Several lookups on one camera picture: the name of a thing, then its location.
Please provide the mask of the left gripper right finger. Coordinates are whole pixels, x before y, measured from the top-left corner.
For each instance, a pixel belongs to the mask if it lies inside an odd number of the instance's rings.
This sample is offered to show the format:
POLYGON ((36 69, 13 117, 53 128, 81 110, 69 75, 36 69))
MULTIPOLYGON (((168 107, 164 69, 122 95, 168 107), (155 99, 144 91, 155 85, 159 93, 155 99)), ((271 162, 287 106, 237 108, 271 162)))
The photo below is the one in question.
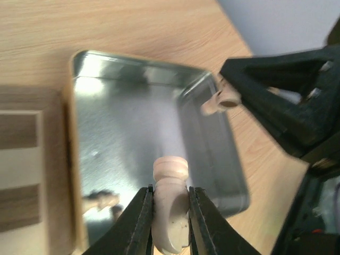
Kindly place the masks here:
POLYGON ((189 187, 189 198, 191 254, 259 254, 226 221, 202 188, 189 187))

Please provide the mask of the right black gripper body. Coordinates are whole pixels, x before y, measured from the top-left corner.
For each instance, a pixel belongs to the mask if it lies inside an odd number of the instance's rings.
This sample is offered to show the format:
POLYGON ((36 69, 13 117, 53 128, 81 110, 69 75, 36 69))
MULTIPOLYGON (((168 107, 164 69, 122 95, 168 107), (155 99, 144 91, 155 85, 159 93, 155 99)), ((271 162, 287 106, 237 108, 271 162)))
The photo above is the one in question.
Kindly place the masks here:
POLYGON ((339 152, 311 165, 272 254, 339 254, 339 152))

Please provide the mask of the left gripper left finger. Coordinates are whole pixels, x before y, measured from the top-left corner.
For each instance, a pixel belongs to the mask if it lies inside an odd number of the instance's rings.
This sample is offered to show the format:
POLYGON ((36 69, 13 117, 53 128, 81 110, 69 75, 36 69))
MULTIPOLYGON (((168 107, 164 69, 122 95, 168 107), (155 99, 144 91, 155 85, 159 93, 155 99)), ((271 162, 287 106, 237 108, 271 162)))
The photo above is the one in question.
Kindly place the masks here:
POLYGON ((141 188, 117 222, 84 254, 153 254, 153 186, 141 188))

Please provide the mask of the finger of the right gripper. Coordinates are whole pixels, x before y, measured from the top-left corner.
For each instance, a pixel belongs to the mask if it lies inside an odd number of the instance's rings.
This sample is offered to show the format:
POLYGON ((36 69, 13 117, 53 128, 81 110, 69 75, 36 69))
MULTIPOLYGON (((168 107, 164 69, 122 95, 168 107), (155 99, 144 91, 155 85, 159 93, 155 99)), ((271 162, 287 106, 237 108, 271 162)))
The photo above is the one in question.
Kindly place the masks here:
POLYGON ((338 49, 229 58, 220 74, 288 154, 339 159, 338 49))

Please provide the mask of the white chess knight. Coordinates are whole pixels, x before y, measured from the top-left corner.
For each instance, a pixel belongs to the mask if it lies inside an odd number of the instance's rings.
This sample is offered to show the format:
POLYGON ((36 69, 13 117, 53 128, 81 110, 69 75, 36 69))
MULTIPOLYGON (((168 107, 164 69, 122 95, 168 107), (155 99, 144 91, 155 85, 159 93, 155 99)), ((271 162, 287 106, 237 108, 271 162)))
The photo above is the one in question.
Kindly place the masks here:
POLYGON ((179 254, 190 245, 188 162, 177 156, 160 157, 154 162, 153 177, 154 246, 162 254, 179 254))

